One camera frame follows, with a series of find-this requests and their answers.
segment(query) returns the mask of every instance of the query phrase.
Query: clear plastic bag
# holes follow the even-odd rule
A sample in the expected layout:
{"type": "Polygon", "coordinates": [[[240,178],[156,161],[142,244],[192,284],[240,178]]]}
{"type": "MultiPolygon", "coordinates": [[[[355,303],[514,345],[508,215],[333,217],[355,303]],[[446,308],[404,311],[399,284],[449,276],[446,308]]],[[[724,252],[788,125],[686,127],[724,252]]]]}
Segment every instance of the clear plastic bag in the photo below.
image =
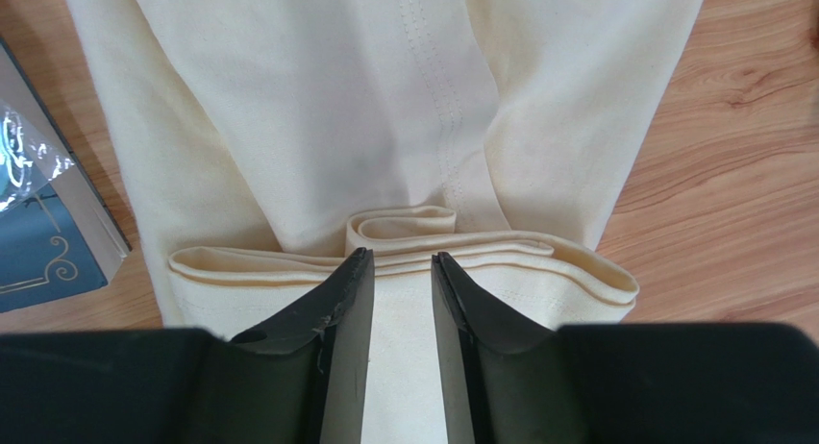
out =
{"type": "Polygon", "coordinates": [[[0,215],[74,165],[62,147],[0,98],[0,215]]]}

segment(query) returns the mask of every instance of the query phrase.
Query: wooden table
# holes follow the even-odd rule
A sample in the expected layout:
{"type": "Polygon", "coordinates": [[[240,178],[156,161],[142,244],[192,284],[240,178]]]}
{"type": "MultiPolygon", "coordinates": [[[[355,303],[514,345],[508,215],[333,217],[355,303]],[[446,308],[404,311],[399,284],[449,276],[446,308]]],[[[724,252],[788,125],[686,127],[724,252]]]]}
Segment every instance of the wooden table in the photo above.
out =
{"type": "MultiPolygon", "coordinates": [[[[819,340],[819,0],[706,0],[600,252],[642,284],[628,321],[772,320],[819,340]]],[[[0,0],[0,33],[136,249],[108,287],[0,332],[161,323],[63,0],[0,0]]]]}

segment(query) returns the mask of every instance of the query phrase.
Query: white cloth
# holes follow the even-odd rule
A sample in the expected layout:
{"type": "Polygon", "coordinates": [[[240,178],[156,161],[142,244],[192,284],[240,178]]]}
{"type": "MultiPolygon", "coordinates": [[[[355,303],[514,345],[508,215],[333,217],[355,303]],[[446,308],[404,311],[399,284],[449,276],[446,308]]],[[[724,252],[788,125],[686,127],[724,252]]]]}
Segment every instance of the white cloth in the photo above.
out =
{"type": "Polygon", "coordinates": [[[364,442],[445,441],[432,253],[548,327],[632,307],[574,242],[702,0],[67,1],[166,324],[229,336],[376,251],[364,442]]]}

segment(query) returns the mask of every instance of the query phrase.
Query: fabric fold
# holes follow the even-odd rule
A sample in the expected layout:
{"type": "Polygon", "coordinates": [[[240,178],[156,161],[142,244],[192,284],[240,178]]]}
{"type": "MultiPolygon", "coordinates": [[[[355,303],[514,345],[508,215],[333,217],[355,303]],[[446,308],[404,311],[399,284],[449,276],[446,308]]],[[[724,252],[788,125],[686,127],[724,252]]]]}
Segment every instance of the fabric fold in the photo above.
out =
{"type": "MultiPolygon", "coordinates": [[[[376,257],[376,293],[364,442],[442,442],[443,403],[432,311],[430,257],[449,252],[475,281],[541,325],[617,322],[636,280],[616,264],[543,233],[456,234],[441,207],[373,210],[347,222],[347,250],[376,257]]],[[[171,255],[171,285],[190,325],[233,336],[324,281],[343,259],[223,247],[171,255]]]]}

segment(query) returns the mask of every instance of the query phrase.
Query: book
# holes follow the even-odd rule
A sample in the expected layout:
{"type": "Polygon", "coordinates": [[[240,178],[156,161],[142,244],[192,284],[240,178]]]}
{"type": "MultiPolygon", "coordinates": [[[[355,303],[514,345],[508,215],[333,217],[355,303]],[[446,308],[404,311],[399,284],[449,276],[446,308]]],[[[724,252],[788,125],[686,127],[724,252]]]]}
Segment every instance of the book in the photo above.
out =
{"type": "Polygon", "coordinates": [[[2,38],[0,44],[0,97],[74,161],[0,216],[0,311],[9,311],[104,287],[131,247],[2,38]]]}

